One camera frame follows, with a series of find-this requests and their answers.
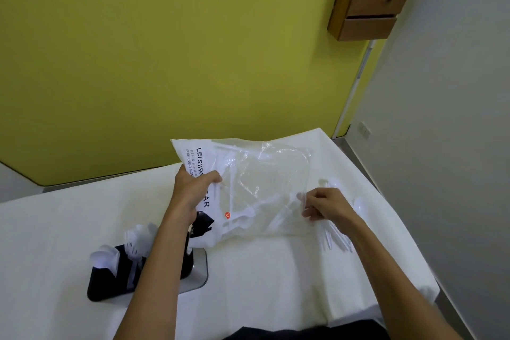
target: black printed graphic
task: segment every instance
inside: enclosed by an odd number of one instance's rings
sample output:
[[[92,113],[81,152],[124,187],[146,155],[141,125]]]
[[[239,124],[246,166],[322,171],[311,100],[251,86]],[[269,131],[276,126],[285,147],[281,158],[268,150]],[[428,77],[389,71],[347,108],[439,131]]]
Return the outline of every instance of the black printed graphic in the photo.
[[[210,227],[214,222],[209,215],[203,211],[197,211],[196,220],[191,225],[190,238],[196,238],[204,235],[206,232],[211,231],[213,228]]]

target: person's left hand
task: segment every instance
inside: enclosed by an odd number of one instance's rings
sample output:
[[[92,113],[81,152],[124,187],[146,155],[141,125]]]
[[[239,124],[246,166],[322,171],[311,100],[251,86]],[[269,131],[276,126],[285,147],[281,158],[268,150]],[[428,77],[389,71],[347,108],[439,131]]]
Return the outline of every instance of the person's left hand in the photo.
[[[194,178],[186,171],[184,164],[181,165],[175,175],[172,199],[165,216],[176,215],[179,219],[183,219],[186,226],[191,225],[196,219],[195,207],[206,196],[209,186],[221,180],[218,171],[210,171]]]

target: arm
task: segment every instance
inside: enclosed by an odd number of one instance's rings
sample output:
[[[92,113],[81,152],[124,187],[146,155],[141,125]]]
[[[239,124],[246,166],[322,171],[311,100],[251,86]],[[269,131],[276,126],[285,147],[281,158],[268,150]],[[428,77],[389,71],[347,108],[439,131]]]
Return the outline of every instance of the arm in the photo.
[[[326,218],[351,239],[393,340],[461,340],[414,287],[340,190],[310,191],[303,216],[310,220]]]
[[[175,176],[172,199],[114,340],[175,337],[177,295],[188,228],[196,218],[195,207],[209,185],[220,181],[216,171],[193,178],[181,166]]]

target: hand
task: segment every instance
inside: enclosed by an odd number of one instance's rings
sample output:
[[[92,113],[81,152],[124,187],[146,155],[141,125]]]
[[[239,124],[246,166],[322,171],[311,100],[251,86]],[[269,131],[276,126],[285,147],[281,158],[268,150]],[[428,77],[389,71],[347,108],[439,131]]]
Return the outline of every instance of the hand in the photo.
[[[309,217],[311,221],[328,219],[335,223],[343,234],[352,222],[361,219],[340,190],[335,188],[316,188],[309,191],[303,216]]]
[[[176,215],[189,227],[196,219],[195,207],[206,196],[209,186],[221,180],[218,171],[210,171],[194,178],[186,171],[184,165],[181,165],[175,175],[172,199],[165,216]]]

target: white packaging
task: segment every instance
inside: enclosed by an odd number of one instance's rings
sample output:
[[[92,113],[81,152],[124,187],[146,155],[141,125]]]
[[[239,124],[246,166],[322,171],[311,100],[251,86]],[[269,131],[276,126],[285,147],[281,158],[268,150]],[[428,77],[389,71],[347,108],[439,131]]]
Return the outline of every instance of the white packaging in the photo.
[[[212,247],[235,235],[313,233],[297,198],[306,192],[308,150],[237,138],[172,144],[190,175],[217,170],[223,178],[196,208],[190,247]]]

